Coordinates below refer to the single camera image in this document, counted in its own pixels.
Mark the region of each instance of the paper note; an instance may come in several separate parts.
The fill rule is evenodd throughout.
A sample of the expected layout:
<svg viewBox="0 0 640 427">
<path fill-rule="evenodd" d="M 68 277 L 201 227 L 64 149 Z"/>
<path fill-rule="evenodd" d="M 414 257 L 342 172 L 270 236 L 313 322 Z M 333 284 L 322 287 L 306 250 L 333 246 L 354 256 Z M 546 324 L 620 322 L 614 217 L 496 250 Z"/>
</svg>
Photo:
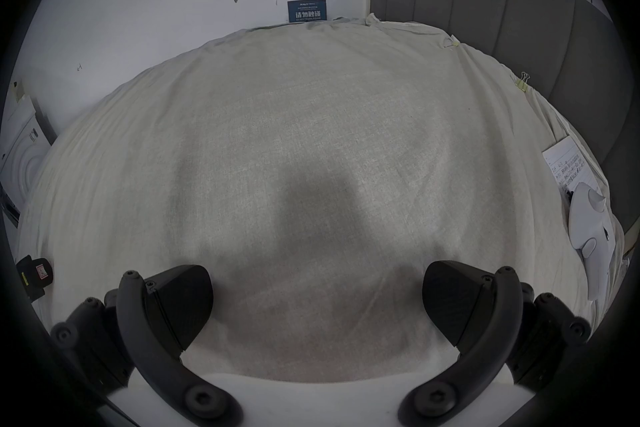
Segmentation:
<svg viewBox="0 0 640 427">
<path fill-rule="evenodd" d="M 571 137 L 565 137 L 547 151 L 543 151 L 542 156 L 565 194 L 575 191 L 580 182 L 602 194 L 595 175 Z"/>
</svg>

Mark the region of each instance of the blue sign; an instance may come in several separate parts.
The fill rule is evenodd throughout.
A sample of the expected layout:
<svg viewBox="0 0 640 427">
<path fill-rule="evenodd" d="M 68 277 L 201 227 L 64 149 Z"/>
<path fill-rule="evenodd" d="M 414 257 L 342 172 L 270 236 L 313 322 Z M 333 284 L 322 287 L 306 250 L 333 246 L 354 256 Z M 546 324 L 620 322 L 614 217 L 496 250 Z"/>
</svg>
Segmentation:
<svg viewBox="0 0 640 427">
<path fill-rule="evenodd" d="M 290 23 L 326 20 L 326 0 L 292 0 L 287 6 Z"/>
</svg>

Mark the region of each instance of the white mattress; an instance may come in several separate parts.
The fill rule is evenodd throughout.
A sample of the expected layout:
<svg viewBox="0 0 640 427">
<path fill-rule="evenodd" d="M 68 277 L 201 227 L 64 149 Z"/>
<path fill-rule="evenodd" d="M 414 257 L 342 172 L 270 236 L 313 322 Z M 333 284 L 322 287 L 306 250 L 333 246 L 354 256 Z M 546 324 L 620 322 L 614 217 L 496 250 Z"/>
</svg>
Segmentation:
<svg viewBox="0 0 640 427">
<path fill-rule="evenodd" d="M 541 155 L 570 131 L 439 29 L 370 16 L 240 31 L 144 71 L 66 130 L 18 252 L 53 265 L 48 328 L 128 269 L 205 266 L 212 316 L 182 357 L 201 375 L 436 374 L 458 352 L 422 307 L 435 260 L 513 266 L 536 295 L 602 318 Z"/>
</svg>

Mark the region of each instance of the headboard panel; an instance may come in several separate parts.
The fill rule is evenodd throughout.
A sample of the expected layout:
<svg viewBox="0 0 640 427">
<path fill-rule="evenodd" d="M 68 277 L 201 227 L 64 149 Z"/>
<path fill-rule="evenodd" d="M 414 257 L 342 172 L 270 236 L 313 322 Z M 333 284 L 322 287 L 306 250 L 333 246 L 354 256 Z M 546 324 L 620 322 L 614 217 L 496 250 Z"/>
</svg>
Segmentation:
<svg viewBox="0 0 640 427">
<path fill-rule="evenodd" d="M 640 95 L 613 23 L 586 0 L 371 0 L 382 21 L 420 22 L 494 56 L 565 116 L 609 180 L 627 231 L 640 216 Z"/>
</svg>

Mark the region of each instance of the washing machine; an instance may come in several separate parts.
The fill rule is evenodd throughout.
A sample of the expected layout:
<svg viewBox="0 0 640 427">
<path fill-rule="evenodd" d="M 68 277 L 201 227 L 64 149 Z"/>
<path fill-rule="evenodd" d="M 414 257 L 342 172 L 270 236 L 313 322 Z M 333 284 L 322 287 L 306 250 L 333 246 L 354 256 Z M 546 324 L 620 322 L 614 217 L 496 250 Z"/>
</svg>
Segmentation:
<svg viewBox="0 0 640 427">
<path fill-rule="evenodd" d="M 12 116 L 3 123 L 0 151 L 0 183 L 13 205 L 22 212 L 38 170 L 51 148 L 36 121 L 36 111 L 28 96 L 20 99 Z"/>
</svg>

